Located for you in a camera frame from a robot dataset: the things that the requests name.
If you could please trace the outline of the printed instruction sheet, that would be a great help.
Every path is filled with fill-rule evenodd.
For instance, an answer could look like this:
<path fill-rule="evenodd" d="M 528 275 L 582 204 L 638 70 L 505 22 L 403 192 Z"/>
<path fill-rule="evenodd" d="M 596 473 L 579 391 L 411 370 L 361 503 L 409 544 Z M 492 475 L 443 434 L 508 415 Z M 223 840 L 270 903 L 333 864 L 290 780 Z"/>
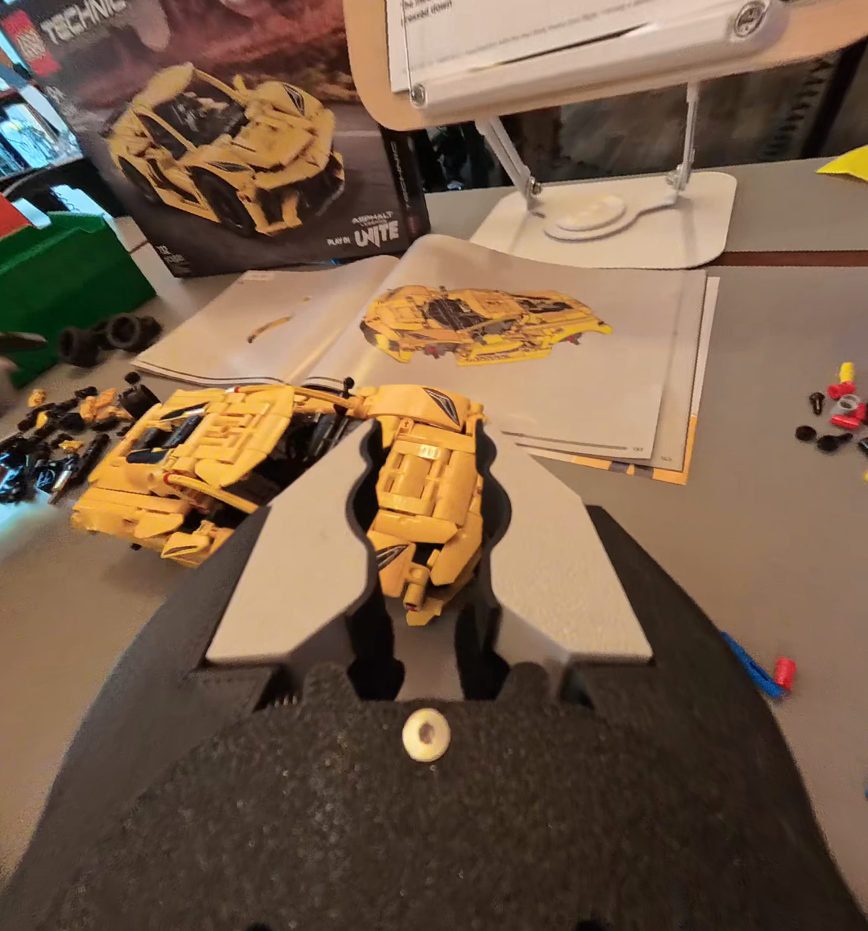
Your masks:
<path fill-rule="evenodd" d="M 695 1 L 386 1 L 390 87 L 591 42 L 686 15 Z"/>

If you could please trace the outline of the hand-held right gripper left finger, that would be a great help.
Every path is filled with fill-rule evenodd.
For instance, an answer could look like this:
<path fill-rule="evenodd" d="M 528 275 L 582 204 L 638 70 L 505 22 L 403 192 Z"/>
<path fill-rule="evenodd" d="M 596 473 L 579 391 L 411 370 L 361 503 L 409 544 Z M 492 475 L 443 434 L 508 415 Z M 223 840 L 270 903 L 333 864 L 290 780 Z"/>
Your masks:
<path fill-rule="evenodd" d="M 368 528 L 385 455 L 359 424 L 273 500 L 207 648 L 215 667 L 278 669 L 296 692 L 316 666 L 344 669 L 366 700 L 404 682 Z"/>

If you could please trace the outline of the green plastic bin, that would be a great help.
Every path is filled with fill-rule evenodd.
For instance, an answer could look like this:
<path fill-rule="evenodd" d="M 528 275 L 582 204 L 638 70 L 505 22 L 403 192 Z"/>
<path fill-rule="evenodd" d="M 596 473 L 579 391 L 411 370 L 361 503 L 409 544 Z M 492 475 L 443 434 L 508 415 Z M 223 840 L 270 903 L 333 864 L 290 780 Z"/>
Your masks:
<path fill-rule="evenodd" d="M 12 353 L 14 388 L 58 360 L 56 340 L 67 327 L 87 329 L 138 310 L 157 292 L 102 216 L 50 213 L 0 239 L 0 331 L 46 338 L 45 347 Z"/>

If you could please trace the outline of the long blue axle pin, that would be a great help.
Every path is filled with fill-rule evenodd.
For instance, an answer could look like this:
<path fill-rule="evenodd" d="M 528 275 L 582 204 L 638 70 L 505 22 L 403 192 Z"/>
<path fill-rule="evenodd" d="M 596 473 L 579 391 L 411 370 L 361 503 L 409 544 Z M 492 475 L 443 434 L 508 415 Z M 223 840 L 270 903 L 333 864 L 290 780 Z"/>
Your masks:
<path fill-rule="evenodd" d="M 734 657 L 739 661 L 748 678 L 760 692 L 775 701 L 783 698 L 788 693 L 732 636 L 721 630 L 719 634 Z"/>

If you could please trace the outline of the grey desk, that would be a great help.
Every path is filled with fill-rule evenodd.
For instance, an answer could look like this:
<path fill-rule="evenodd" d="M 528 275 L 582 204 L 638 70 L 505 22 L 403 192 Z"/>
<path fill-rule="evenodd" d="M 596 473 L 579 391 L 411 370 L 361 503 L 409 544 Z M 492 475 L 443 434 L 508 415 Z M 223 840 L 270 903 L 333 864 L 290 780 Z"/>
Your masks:
<path fill-rule="evenodd" d="M 736 167 L 739 193 L 684 487 L 547 469 L 603 506 L 759 661 L 795 660 L 777 719 L 868 913 L 868 484 L 854 449 L 794 437 L 844 362 L 868 397 L 868 188 L 816 162 Z M 0 892 L 66 745 L 179 567 L 47 506 L 0 546 Z"/>

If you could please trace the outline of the pile of black yellow bricks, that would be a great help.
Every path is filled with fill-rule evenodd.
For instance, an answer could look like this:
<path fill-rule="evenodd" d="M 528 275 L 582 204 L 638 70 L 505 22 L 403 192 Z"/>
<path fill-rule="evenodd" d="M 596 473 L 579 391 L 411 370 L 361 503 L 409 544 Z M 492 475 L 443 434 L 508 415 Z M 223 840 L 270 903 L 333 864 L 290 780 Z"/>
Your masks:
<path fill-rule="evenodd" d="M 158 395 L 131 371 L 121 390 L 79 388 L 62 401 L 32 392 L 28 413 L 0 440 L 0 505 L 42 500 L 57 505 L 80 488 L 109 451 L 160 403 Z"/>

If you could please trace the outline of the cluster of red black pins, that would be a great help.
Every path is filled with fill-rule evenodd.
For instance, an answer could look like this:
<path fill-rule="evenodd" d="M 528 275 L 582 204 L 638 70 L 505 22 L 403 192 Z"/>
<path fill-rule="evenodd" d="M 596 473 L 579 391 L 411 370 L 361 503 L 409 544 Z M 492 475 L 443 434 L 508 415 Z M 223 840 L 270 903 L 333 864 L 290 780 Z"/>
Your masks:
<path fill-rule="evenodd" d="M 868 485 L 868 397 L 859 392 L 855 363 L 842 362 L 836 377 L 824 390 L 811 392 L 807 403 L 817 422 L 797 425 L 794 439 L 828 457 L 854 449 L 863 460 L 862 480 Z"/>

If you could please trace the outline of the white document stand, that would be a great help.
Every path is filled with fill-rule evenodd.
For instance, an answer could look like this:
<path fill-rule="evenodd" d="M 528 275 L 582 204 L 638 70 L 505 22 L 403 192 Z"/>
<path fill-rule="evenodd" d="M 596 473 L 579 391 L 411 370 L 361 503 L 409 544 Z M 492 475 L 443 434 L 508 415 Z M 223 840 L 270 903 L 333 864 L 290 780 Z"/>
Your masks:
<path fill-rule="evenodd" d="M 693 171 L 696 117 L 711 79 L 810 60 L 868 36 L 868 2 L 702 1 L 697 14 L 591 42 L 390 87 L 383 1 L 344 2 L 358 96 L 383 127 L 419 130 L 473 121 L 515 194 L 471 236 L 521 259 L 582 268 L 681 270 L 726 246 L 737 180 Z M 684 87 L 678 166 L 663 179 L 542 185 L 500 117 L 591 99 Z"/>

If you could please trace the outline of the building instruction booklet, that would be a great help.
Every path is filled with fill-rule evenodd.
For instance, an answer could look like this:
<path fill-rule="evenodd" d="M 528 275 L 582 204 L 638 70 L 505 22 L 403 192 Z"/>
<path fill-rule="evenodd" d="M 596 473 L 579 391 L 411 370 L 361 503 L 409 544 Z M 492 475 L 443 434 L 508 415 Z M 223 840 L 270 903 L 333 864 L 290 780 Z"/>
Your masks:
<path fill-rule="evenodd" d="M 589 269 L 428 235 L 401 257 L 242 273 L 134 361 L 193 385 L 427 385 L 535 454 L 680 472 L 704 270 Z"/>

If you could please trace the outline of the toy car set box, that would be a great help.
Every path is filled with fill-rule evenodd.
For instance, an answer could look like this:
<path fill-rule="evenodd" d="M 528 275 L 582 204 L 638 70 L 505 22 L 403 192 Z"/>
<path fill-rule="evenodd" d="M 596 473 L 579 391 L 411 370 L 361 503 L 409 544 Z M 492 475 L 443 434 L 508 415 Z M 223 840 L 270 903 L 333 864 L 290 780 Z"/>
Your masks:
<path fill-rule="evenodd" d="M 28 1 L 0 30 L 172 274 L 404 253 L 430 222 L 340 1 Z"/>

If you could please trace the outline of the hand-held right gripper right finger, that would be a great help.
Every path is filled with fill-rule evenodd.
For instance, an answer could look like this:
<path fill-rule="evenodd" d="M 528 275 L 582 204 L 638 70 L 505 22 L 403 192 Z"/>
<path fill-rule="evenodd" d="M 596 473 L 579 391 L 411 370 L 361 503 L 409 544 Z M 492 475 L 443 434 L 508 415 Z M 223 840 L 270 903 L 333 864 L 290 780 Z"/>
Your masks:
<path fill-rule="evenodd" d="M 580 496 L 480 423 L 482 552 L 454 628 L 464 700 L 495 700 L 532 664 L 551 694 L 578 667 L 645 666 L 653 649 Z"/>

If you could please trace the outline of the yellow toy brick car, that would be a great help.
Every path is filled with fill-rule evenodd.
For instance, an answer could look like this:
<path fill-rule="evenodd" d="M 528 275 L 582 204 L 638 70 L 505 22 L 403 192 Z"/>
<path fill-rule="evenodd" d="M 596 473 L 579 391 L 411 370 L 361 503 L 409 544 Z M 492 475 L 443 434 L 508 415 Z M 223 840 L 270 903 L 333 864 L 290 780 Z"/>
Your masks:
<path fill-rule="evenodd" d="M 197 567 L 359 424 L 374 423 L 383 459 L 362 522 L 383 594 L 424 626 L 480 562 L 484 418 L 482 404 L 426 385 L 179 390 L 102 455 L 70 525 Z"/>

